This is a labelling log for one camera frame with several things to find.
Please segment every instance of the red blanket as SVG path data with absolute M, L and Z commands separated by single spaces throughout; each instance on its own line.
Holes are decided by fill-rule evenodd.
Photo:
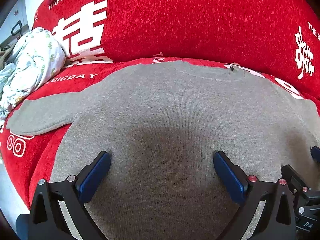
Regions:
M 195 65 L 237 62 L 266 73 L 320 109 L 320 23 L 305 0 L 44 0 L 35 15 L 39 26 L 59 41 L 68 64 L 104 63 L 67 68 L 28 99 L 81 91 L 137 62 L 184 57 L 202 59 L 188 60 Z M 137 60 L 146 57 L 154 58 Z M 50 179 L 68 127 L 35 137 L 4 129 L 0 136 L 6 168 L 28 206 L 37 181 Z

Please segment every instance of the fabric texture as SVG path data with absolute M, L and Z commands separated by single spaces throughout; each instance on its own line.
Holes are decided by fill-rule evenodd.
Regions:
M 48 30 L 36 28 L 18 40 L 0 71 L 0 126 L 18 103 L 59 73 L 65 59 Z
M 11 181 L 16 187 L 19 195 L 24 200 L 25 204 L 30 208 L 33 193 L 39 179 L 50 179 L 57 149 L 66 131 L 69 129 L 70 124 L 67 124 L 61 128 L 57 128 L 51 132 L 39 135 L 26 135 L 23 133 L 40 133 L 39 130 L 36 131 L 36 126 L 38 126 L 41 122 L 48 124 L 50 120 L 53 121 L 52 116 L 55 116 L 53 109 L 58 109 L 59 112 L 60 108 L 64 108 L 65 105 L 71 104 L 71 101 L 69 101 L 68 98 L 67 100 L 62 101 L 59 99 L 58 95 L 60 95 L 62 98 L 65 98 L 65 96 L 68 95 L 80 94 L 77 95 L 77 97 L 79 97 L 79 100 L 83 100 L 82 103 L 84 105 L 90 105 L 90 111 L 91 106 L 95 106 L 94 100 L 97 99 L 97 96 L 95 95 L 96 91 L 93 91 L 92 96 L 91 94 L 86 93 L 85 89 L 94 84 L 98 84 L 115 71 L 138 64 L 154 66 L 161 62 L 170 64 L 176 61 L 189 63 L 192 66 L 206 66 L 209 68 L 222 68 L 225 70 L 232 67 L 230 64 L 219 62 L 175 57 L 144 58 L 130 62 L 111 64 L 99 62 L 94 62 L 92 64 L 80 63 L 75 64 L 73 67 L 63 69 L 57 76 L 43 85 L 40 89 L 30 94 L 28 98 L 19 104 L 14 111 L 9 114 L 6 121 L 11 122 L 13 119 L 15 120 L 11 128 L 13 130 L 17 129 L 16 133 L 12 132 L 5 124 L 3 132 L 0 133 L 0 146 L 4 157 L 4 163 Z M 281 90 L 284 90 L 293 100 L 305 101 L 304 99 L 310 99 L 315 104 L 318 114 L 320 113 L 319 100 L 311 95 L 297 91 L 291 84 L 274 76 L 258 73 L 241 66 L 233 65 L 233 67 L 243 69 L 249 74 L 259 78 L 268 79 L 274 85 L 277 85 L 279 88 L 281 88 Z M 48 101 L 50 101 L 49 104 L 54 105 L 55 100 L 60 101 L 61 104 L 59 106 L 52 106 L 50 109 L 46 108 L 44 105 L 47 104 Z M 11 119 L 16 111 L 17 113 L 20 113 L 20 115 L 15 114 L 13 119 Z M 314 115 L 313 113 L 305 114 L 301 118 L 303 120 L 311 120 L 308 122 L 313 123 L 312 120 L 316 117 L 317 115 Z
M 129 66 L 100 83 L 98 101 L 61 141 L 51 182 L 112 153 L 86 204 L 107 238 L 215 239 L 237 208 L 213 168 L 218 150 L 261 180 L 277 181 L 290 164 L 319 187 L 309 152 L 319 143 L 316 107 L 269 80 L 175 61 Z
M 320 98 L 320 22 L 305 0 L 44 0 L 34 26 L 66 64 L 184 57 L 237 62 Z

